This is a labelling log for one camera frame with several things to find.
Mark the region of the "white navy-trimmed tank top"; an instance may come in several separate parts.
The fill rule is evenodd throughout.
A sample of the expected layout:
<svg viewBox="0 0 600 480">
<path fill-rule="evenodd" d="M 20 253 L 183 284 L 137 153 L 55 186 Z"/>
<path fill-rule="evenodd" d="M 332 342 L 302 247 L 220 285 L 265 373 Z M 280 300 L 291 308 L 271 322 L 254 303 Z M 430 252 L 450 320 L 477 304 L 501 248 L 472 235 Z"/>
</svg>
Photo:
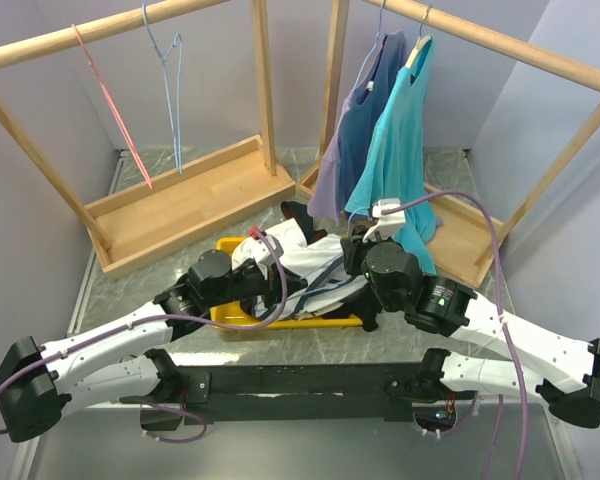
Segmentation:
<svg viewBox="0 0 600 480">
<path fill-rule="evenodd" d="M 328 234 L 308 245 L 295 220 L 290 219 L 265 230 L 276 239 L 279 260 L 286 273 L 307 282 L 303 289 L 290 286 L 281 319 L 301 320 L 319 317 L 364 291 L 366 280 L 349 276 L 343 265 L 340 237 Z"/>
</svg>

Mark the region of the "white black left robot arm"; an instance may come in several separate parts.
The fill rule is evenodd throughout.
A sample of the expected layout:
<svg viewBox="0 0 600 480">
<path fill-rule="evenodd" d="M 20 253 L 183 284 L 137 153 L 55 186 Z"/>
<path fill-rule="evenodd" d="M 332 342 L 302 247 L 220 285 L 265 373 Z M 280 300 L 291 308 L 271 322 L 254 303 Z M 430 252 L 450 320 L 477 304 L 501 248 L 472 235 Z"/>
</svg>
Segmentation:
<svg viewBox="0 0 600 480">
<path fill-rule="evenodd" d="M 187 273 L 131 313 L 83 334 L 39 345 L 11 345 L 0 364 L 0 435 L 21 443 L 63 417 L 107 400 L 161 409 L 180 400 L 187 380 L 164 345 L 210 324 L 212 308 L 260 297 L 278 320 L 292 275 L 277 257 L 233 266 L 228 253 L 204 252 Z"/>
</svg>

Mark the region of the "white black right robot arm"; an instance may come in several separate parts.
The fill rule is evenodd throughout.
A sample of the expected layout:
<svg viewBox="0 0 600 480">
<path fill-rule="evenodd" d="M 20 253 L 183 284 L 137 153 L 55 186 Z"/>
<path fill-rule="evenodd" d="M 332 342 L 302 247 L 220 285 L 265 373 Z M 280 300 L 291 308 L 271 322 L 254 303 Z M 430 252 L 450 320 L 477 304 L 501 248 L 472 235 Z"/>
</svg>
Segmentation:
<svg viewBox="0 0 600 480">
<path fill-rule="evenodd" d="M 425 397 L 447 391 L 520 395 L 571 425 L 600 426 L 600 338 L 572 339 L 500 311 L 455 280 L 423 273 L 417 258 L 391 239 L 357 234 L 340 244 L 345 272 L 363 278 L 382 309 L 401 313 L 420 331 L 497 354 L 495 360 L 441 349 L 426 354 L 417 376 Z"/>
</svg>

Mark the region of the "wooden hanger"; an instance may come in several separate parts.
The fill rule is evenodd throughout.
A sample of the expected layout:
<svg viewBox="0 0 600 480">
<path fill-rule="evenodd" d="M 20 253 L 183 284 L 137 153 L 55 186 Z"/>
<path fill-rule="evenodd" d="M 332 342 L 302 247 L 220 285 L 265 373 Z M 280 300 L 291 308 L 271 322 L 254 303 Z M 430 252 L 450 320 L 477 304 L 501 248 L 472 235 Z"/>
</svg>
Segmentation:
<svg viewBox="0 0 600 480">
<path fill-rule="evenodd" d="M 430 41 L 432 39 L 432 36 L 430 34 L 427 34 L 427 35 L 422 34 L 423 26 L 425 25 L 426 20 L 429 17 L 429 13 L 430 13 L 431 9 L 432 9 L 432 6 L 429 5 L 425 10 L 425 13 L 422 16 L 422 19 L 420 20 L 417 41 L 405 63 L 405 67 L 408 69 L 411 69 L 414 66 L 420 52 L 422 51 L 422 49 L 425 46 L 427 46 L 430 43 Z"/>
</svg>

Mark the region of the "blue hanger holding purple shirt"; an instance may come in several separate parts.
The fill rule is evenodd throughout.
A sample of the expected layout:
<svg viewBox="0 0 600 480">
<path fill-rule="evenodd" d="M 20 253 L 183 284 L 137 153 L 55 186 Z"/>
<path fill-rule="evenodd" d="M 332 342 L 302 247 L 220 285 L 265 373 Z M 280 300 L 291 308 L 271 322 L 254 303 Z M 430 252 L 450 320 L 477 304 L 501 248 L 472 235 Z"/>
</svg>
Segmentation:
<svg viewBox="0 0 600 480">
<path fill-rule="evenodd" d="M 375 35 L 375 39 L 374 39 L 374 44 L 371 47 L 371 49 L 369 50 L 369 52 L 367 53 L 367 55 L 365 56 L 361 67 L 358 71 L 358 74 L 356 76 L 356 80 L 353 84 L 353 89 L 355 89 L 356 87 L 358 87 L 361 84 L 361 78 L 362 76 L 365 74 L 366 70 L 367 70 L 367 63 L 369 61 L 369 59 L 371 58 L 372 54 L 376 51 L 376 49 L 378 48 L 379 44 L 381 43 L 381 36 L 382 36 L 382 17 L 383 17 L 383 11 L 384 11 L 384 7 L 385 7 L 385 0 L 382 0 L 379 6 L 379 14 L 378 14 L 378 23 L 377 23 L 377 29 L 376 29 L 376 35 Z"/>
</svg>

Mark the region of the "yellow plastic tray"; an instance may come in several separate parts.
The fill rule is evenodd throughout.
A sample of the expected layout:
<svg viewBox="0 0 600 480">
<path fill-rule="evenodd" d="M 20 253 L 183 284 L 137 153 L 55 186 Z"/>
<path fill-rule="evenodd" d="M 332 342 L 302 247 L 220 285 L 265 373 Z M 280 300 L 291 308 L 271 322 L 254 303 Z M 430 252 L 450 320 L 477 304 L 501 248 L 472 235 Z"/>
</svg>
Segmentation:
<svg viewBox="0 0 600 480">
<path fill-rule="evenodd" d="M 223 237 L 216 242 L 216 249 L 231 255 L 243 240 L 244 237 Z M 258 321 L 257 319 L 245 313 L 240 307 L 240 303 L 238 301 L 212 307 L 210 309 L 210 318 L 217 329 L 225 331 L 228 331 L 228 328 L 220 327 L 220 324 L 232 325 L 238 329 L 246 326 L 261 324 L 261 321 Z M 313 317 L 301 320 L 281 319 L 267 325 L 265 330 L 347 328 L 361 327 L 362 325 L 362 320 L 351 314 L 346 318 Z"/>
</svg>

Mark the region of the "right wooden clothes rack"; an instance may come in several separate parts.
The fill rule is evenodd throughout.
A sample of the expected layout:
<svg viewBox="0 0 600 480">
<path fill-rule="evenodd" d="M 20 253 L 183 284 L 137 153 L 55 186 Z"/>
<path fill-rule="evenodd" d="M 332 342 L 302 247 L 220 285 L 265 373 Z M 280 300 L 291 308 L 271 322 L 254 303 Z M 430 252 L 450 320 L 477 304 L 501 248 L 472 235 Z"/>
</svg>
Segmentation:
<svg viewBox="0 0 600 480">
<path fill-rule="evenodd" d="M 517 60 L 578 85 L 600 92 L 600 69 L 518 40 L 439 9 L 430 10 L 417 1 L 390 1 L 386 9 L 410 20 L 450 34 L 474 45 Z M 335 129 L 342 57 L 346 38 L 349 3 L 333 1 L 327 47 L 326 81 L 319 154 L 323 155 Z M 600 128 L 600 104 L 562 148 L 548 170 L 527 194 L 511 217 L 495 223 L 498 241 L 503 242 L 523 216 Z M 490 234 L 486 220 L 475 207 L 453 196 L 431 200 L 444 225 L 429 243 L 436 266 L 470 287 L 478 287 L 491 268 L 493 255 L 487 252 Z"/>
</svg>

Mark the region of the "wooden clothes rack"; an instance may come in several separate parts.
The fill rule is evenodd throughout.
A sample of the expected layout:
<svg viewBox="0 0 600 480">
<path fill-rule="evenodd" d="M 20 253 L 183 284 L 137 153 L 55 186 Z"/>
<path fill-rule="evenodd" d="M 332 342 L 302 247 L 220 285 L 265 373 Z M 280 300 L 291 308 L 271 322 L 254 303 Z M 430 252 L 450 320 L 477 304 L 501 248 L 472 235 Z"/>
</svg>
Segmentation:
<svg viewBox="0 0 600 480">
<path fill-rule="evenodd" d="M 474 45 L 517 60 L 578 85 L 600 92 L 600 69 L 518 40 L 439 9 L 430 10 L 417 1 L 390 1 L 386 9 L 410 20 L 450 34 Z M 342 57 L 346 38 L 349 3 L 333 1 L 327 47 L 326 81 L 319 154 L 323 155 L 335 129 Z M 600 128 L 600 104 L 562 148 L 548 170 L 527 194 L 511 217 L 495 223 L 498 241 L 503 242 L 523 216 Z M 436 266 L 470 287 L 478 287 L 491 268 L 493 255 L 487 252 L 490 234 L 486 220 L 475 207 L 453 196 L 431 200 L 444 225 L 429 243 Z"/>
<path fill-rule="evenodd" d="M 0 98 L 0 124 L 87 229 L 102 271 L 120 278 L 292 196 L 274 149 L 267 4 L 251 4 L 260 132 L 90 204 Z"/>
</svg>

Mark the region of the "turquoise t-shirt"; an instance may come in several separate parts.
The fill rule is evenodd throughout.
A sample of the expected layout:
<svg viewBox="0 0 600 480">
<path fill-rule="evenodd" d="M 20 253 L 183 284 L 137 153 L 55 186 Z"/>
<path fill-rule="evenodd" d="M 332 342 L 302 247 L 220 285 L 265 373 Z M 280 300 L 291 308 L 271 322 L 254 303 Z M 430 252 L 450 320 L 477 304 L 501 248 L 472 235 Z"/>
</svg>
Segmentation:
<svg viewBox="0 0 600 480">
<path fill-rule="evenodd" d="M 402 62 L 346 212 L 361 213 L 379 200 L 405 204 L 425 195 L 422 109 L 434 51 L 434 39 L 426 35 L 418 52 Z"/>
</svg>

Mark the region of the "left wooden clothes rack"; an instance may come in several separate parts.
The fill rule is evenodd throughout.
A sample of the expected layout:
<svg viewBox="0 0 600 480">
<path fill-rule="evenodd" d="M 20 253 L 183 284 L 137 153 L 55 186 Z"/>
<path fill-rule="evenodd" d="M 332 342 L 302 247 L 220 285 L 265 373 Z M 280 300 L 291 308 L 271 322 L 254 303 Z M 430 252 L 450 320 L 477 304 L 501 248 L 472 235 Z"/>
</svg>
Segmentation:
<svg viewBox="0 0 600 480">
<path fill-rule="evenodd" d="M 0 124 L 87 229 L 102 271 L 120 278 L 292 196 L 274 149 L 267 4 L 251 4 L 260 132 L 90 204 L 0 98 Z"/>
</svg>

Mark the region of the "purple blue t-shirt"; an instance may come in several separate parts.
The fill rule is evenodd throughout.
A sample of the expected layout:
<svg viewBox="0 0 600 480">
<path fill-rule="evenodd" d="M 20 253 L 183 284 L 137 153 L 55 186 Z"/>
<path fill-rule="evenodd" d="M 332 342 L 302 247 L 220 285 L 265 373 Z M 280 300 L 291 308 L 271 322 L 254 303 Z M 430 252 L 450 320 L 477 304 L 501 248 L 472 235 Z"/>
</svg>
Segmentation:
<svg viewBox="0 0 600 480">
<path fill-rule="evenodd" d="M 370 71 L 345 98 L 309 201 L 312 217 L 336 220 L 345 211 L 365 168 L 376 122 L 387 104 L 402 62 L 412 49 L 403 32 L 385 34 Z"/>
</svg>

